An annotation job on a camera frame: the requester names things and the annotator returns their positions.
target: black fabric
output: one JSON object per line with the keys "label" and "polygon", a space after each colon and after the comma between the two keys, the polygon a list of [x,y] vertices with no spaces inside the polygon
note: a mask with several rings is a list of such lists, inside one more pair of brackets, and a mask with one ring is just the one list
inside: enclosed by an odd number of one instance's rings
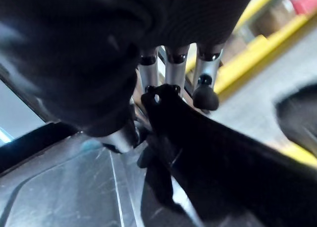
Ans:
{"label": "black fabric", "polygon": [[129,116],[114,110],[128,106],[141,49],[222,43],[248,2],[0,0],[0,63],[50,113],[106,135]]}
{"label": "black fabric", "polygon": [[237,224],[228,226],[244,227],[254,215],[266,227],[316,226],[314,168],[204,117],[173,86],[151,90],[142,103],[158,136],[158,141],[149,140],[150,147],[204,223],[229,215]]}
{"label": "black fabric", "polygon": [[317,84],[276,104],[278,124],[286,137],[317,157]]}

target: concrete floor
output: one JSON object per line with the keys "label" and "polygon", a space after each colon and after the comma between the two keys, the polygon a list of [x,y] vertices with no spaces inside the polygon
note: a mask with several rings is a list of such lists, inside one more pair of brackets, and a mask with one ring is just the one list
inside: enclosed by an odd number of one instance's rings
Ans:
{"label": "concrete floor", "polygon": [[225,101],[211,118],[272,147],[289,141],[279,129],[274,104],[317,82],[317,29]]}

